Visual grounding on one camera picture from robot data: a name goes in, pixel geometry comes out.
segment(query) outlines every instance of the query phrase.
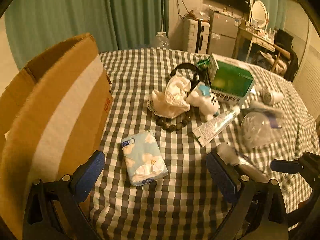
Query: water bottle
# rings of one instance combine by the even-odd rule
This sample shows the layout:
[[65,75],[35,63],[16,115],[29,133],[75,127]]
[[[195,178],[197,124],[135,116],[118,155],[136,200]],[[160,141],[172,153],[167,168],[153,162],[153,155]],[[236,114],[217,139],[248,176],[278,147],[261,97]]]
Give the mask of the water bottle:
[[154,48],[170,49],[169,39],[165,32],[157,32],[153,41]]

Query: silver refrigerator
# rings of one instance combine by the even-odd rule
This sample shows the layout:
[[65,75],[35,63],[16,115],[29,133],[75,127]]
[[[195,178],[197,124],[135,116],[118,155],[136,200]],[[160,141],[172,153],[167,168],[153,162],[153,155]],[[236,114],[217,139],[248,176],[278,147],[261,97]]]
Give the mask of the silver refrigerator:
[[239,25],[239,19],[214,12],[210,22],[210,33],[219,34],[220,39],[210,37],[207,54],[232,57]]

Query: round mirror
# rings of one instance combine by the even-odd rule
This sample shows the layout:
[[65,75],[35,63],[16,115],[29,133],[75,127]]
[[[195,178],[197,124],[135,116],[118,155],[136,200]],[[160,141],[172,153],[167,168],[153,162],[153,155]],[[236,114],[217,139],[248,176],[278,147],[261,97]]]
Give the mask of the round mirror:
[[251,8],[251,16],[258,21],[258,27],[263,28],[266,26],[267,21],[267,9],[263,2],[255,1]]

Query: white cloth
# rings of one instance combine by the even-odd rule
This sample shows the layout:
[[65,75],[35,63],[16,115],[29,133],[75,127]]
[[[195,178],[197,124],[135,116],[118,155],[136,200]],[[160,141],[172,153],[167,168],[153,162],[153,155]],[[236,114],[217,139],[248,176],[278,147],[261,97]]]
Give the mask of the white cloth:
[[164,92],[151,92],[147,101],[148,109],[157,116],[175,118],[190,110],[190,105],[186,103],[187,92],[190,89],[190,80],[176,74],[170,78]]
[[[263,53],[262,51],[260,51],[260,53],[269,62],[269,64],[273,66],[275,59],[272,57],[272,55],[270,53]],[[283,60],[279,59],[275,68],[275,74],[284,76],[286,71],[287,71],[287,64]]]

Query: metal screw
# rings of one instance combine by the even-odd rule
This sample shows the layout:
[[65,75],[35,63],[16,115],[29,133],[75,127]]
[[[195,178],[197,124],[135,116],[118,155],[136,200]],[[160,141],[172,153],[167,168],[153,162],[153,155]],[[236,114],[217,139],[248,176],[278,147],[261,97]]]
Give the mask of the metal screw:
[[71,176],[70,175],[64,175],[63,177],[62,177],[62,180],[63,181],[69,181],[71,179]]
[[278,184],[278,181],[276,181],[275,179],[271,179],[271,183],[272,183],[273,185],[277,185],[277,184]]
[[38,185],[39,183],[40,183],[40,179],[36,179],[36,180],[33,181],[34,185]]
[[247,175],[242,175],[242,176],[241,176],[241,179],[242,179],[243,181],[249,181],[249,177],[248,177]]

